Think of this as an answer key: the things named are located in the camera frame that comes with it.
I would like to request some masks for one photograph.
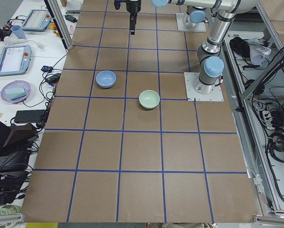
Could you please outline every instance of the blue joint cap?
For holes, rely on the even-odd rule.
[[[205,61],[204,70],[210,77],[219,77],[223,69],[224,62],[217,56],[211,56]]]
[[[151,3],[156,8],[161,8],[169,3],[169,0],[151,0]]]
[[[194,12],[191,12],[189,15],[189,19],[191,22],[195,24],[203,22],[205,19],[205,12],[201,10],[196,10]]]

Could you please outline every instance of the sponge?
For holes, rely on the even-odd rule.
[[[6,96],[9,100],[13,101],[20,97],[26,96],[26,91],[24,87],[15,87],[5,89]]]

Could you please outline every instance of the blue cup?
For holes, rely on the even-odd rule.
[[[26,39],[25,33],[20,25],[14,25],[11,27],[11,31],[19,39]]]

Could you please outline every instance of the blue bowl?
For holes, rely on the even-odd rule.
[[[102,88],[110,88],[115,84],[116,76],[114,72],[105,70],[101,71],[95,78],[98,85]]]

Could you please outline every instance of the white mounting plate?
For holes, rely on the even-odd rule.
[[[176,13],[178,31],[183,31],[183,32],[206,32],[207,31],[207,28],[205,27],[204,22],[199,23],[195,27],[185,26],[183,24],[183,19],[185,15],[186,13]]]
[[[224,101],[220,86],[215,87],[213,92],[209,95],[202,95],[195,91],[195,89],[193,88],[193,82],[196,78],[199,77],[199,74],[200,73],[184,73],[186,95],[188,97],[188,101]]]

